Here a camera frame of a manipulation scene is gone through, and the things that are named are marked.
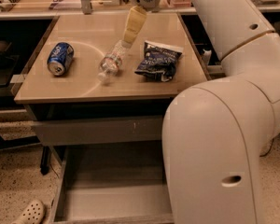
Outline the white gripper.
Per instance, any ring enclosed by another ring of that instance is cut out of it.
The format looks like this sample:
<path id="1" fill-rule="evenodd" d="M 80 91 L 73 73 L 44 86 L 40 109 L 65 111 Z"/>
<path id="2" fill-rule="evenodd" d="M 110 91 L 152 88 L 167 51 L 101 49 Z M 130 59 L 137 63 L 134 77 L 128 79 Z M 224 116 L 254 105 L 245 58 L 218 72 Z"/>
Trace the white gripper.
<path id="1" fill-rule="evenodd" d="M 131 0 L 131 3 L 137 6 L 130 9 L 123 33 L 123 40 L 129 44 L 134 42 L 146 22 L 147 10 L 157 9 L 160 0 Z"/>

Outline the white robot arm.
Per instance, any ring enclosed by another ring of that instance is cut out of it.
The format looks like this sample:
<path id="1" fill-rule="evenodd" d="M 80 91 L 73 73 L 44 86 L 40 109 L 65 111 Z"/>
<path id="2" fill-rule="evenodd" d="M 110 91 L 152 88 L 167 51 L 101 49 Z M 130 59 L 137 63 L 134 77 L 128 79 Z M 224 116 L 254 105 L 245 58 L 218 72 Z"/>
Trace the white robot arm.
<path id="1" fill-rule="evenodd" d="M 280 134 L 280 36 L 251 0 L 192 0 L 225 76 L 170 103 L 162 151 L 175 224 L 265 224 L 263 146 Z"/>

